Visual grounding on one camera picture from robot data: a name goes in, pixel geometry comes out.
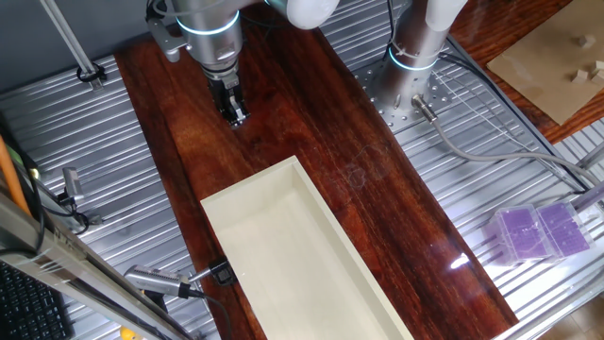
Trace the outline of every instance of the wooden board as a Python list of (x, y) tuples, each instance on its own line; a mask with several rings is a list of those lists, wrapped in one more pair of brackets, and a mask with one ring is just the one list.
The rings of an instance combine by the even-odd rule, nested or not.
[(559, 125), (529, 102), (486, 64), (568, 5), (570, 0), (469, 0), (451, 29), (455, 40), (503, 90), (541, 133), (555, 144), (604, 118), (604, 91)]
[[(571, 82), (577, 70), (590, 72), (604, 60), (604, 1), (575, 0), (487, 64), (558, 124), (564, 123), (603, 86)], [(581, 35), (593, 34), (596, 44), (583, 49)]]
[[(274, 14), (249, 9), (257, 20)], [(295, 155), (414, 338), (491, 339), (515, 324), (321, 32), (265, 33), (244, 32), (240, 74), (251, 117), (234, 130), (187, 53), (170, 63), (149, 41), (116, 55), (195, 267), (223, 253), (199, 201)], [(462, 255), (469, 262), (451, 269)], [(240, 285), (202, 285), (226, 305), (234, 338), (265, 338)], [(224, 334), (220, 310), (210, 307)]]
[(412, 339), (295, 156), (201, 205), (268, 339)]

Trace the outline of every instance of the wooden table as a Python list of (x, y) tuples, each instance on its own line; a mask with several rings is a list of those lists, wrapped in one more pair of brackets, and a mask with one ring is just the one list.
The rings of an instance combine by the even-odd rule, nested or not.
[[(515, 324), (323, 35), (286, 27), (264, 42), (264, 33), (245, 32), (241, 79), (252, 115), (237, 129), (214, 108), (187, 53), (170, 63), (144, 42), (116, 55), (195, 267), (222, 253), (199, 200), (296, 155), (416, 339), (490, 339)], [(241, 286), (203, 286), (226, 305), (234, 339), (264, 338)]]
[[(487, 70), (487, 62), (570, 2), (470, 0), (453, 25), (451, 34), (477, 64)], [(604, 93), (601, 92), (560, 126), (499, 76), (488, 70), (487, 74), (552, 144), (604, 117)]]

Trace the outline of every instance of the purple container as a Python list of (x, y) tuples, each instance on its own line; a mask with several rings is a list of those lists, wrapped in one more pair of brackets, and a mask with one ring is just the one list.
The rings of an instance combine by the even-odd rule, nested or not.
[(499, 209), (491, 219), (490, 228), (503, 246), (504, 256), (500, 261), (503, 264), (543, 259), (553, 253), (539, 215), (531, 205)]
[(594, 244), (570, 203), (555, 202), (538, 208), (537, 213), (559, 259), (587, 250)]

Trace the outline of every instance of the metal bracket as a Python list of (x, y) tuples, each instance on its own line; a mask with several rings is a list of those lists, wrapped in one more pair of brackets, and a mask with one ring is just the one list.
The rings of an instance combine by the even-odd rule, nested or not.
[(173, 37), (170, 32), (166, 29), (166, 26), (160, 19), (151, 18), (147, 20), (147, 26), (149, 31), (158, 44), (161, 52), (166, 56), (170, 62), (177, 62), (180, 60), (179, 48), (187, 45), (183, 37)]
[(84, 191), (79, 183), (77, 170), (74, 167), (64, 167), (63, 179), (65, 180), (65, 192), (59, 195), (59, 203), (61, 205), (83, 203)]

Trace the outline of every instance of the gray cable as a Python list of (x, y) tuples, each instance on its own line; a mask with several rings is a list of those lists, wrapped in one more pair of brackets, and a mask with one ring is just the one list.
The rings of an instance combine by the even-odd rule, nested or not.
[(451, 141), (446, 137), (445, 132), (443, 131), (443, 128), (441, 127), (441, 124), (438, 122), (438, 120), (433, 121), (432, 125), (434, 126), (434, 128), (436, 129), (438, 134), (441, 135), (441, 138), (443, 139), (445, 144), (447, 144), (451, 148), (451, 150), (453, 152), (455, 152), (458, 156), (465, 158), (467, 160), (476, 161), (476, 162), (496, 162), (496, 161), (503, 161), (503, 160), (518, 159), (518, 158), (534, 158), (534, 159), (539, 159), (539, 160), (552, 161), (552, 162), (556, 162), (560, 165), (564, 165), (564, 166), (568, 167), (569, 169), (571, 169), (571, 170), (575, 171), (576, 173), (585, 177), (587, 180), (592, 182), (592, 184), (594, 184), (594, 185), (597, 185), (599, 183), (599, 180), (597, 180), (597, 178), (590, 175), (587, 171), (574, 165), (572, 162), (565, 161), (556, 156), (546, 155), (546, 154), (542, 154), (539, 152), (517, 152), (517, 153), (511, 153), (508, 155), (491, 155), (491, 156), (478, 156), (478, 155), (472, 155), (472, 154), (466, 153), (466, 152), (458, 149), (453, 143), (451, 143)]
[(215, 2), (215, 3), (211, 4), (211, 5), (204, 6), (202, 8), (196, 8), (196, 9), (182, 11), (182, 12), (168, 12), (168, 11), (161, 10), (161, 9), (158, 8), (159, 1), (161, 1), (161, 0), (153, 0), (153, 10), (155, 12), (157, 12), (158, 14), (165, 15), (165, 16), (173, 16), (173, 17), (179, 16), (179, 15), (196, 14), (196, 13), (202, 12), (202, 11), (204, 11), (206, 9), (211, 9), (211, 8), (213, 8), (215, 6), (218, 6), (218, 5), (220, 5), (220, 4), (222, 4), (222, 3), (225, 2), (225, 0), (220, 0), (218, 2)]
[[(465, 71), (469, 72), (470, 74), (472, 74), (472, 71), (469, 69), (465, 69), (463, 67), (461, 67), (462, 69), (464, 69)], [(495, 113), (495, 110), (491, 109), (491, 106), (489, 106), (484, 100), (482, 100), (480, 98), (480, 96), (478, 95), (478, 93), (476, 93), (474, 90), (472, 90), (472, 88), (470, 86), (468, 86), (469, 84), (463, 84), (462, 82), (460, 82), (459, 80), (457, 80), (456, 78), (454, 78), (453, 76), (450, 76), (448, 74), (446, 74), (443, 71), (437, 71), (434, 70), (432, 71), (432, 73), (441, 80), (441, 83), (443, 85), (445, 85), (445, 87), (453, 93), (453, 95), (455, 95), (456, 97), (458, 97), (460, 99), (460, 101), (471, 111), (473, 111), (476, 115), (480, 116), (482, 119), (484, 119), (487, 123), (491, 124), (494, 128), (496, 128), (497, 130), (499, 130), (500, 132), (502, 132), (505, 135), (505, 132), (503, 132), (502, 130), (499, 129), (499, 127), (497, 127), (495, 124), (491, 123), (486, 117), (484, 117), (480, 112), (478, 112), (477, 110), (474, 110), (472, 107), (470, 107), (467, 102), (465, 100), (463, 100), (463, 98), (461, 98), (459, 96), (458, 93), (455, 93), (455, 91), (453, 91), (453, 89), (451, 89), (446, 83), (445, 81), (440, 78), (438, 76), (438, 73), (441, 73), (441, 75), (449, 78), (451, 81), (455, 81), (456, 83), (458, 83), (459, 85), (461, 85), (465, 90), (467, 90), (469, 93), (473, 94), (474, 97), (480, 102), (482, 103), (482, 105), (484, 105), (484, 107), (487, 109), (487, 111), (489, 111), (492, 116), (499, 122), (499, 124), (501, 124), (501, 126), (508, 132), (508, 134), (511, 136), (506, 136), (508, 137), (511, 141), (517, 143), (518, 145), (521, 145), (525, 150), (527, 150), (528, 152), (532, 152), (532, 150), (530, 148), (528, 148), (526, 145), (520, 143), (520, 141), (517, 139), (517, 136), (508, 128), (508, 126), (503, 123), (503, 121), (500, 119), (499, 114)], [(485, 90), (485, 93), (490, 94), (491, 97), (493, 98), (493, 100), (496, 101), (495, 96), (492, 93), (489, 93), (488, 90)], [(559, 180), (563, 181), (564, 183), (566, 183), (566, 185), (568, 185), (569, 187), (571, 187), (573, 190), (575, 191), (583, 191), (583, 188), (576, 184), (574, 181), (570, 180), (569, 178), (567, 178), (565, 175), (561, 174), (561, 172), (559, 171), (559, 169), (551, 162), (547, 162), (544, 160), (539, 159), (538, 160), (545, 168), (549, 169), (551, 171), (552, 174), (554, 174), (554, 176), (556, 176)]]

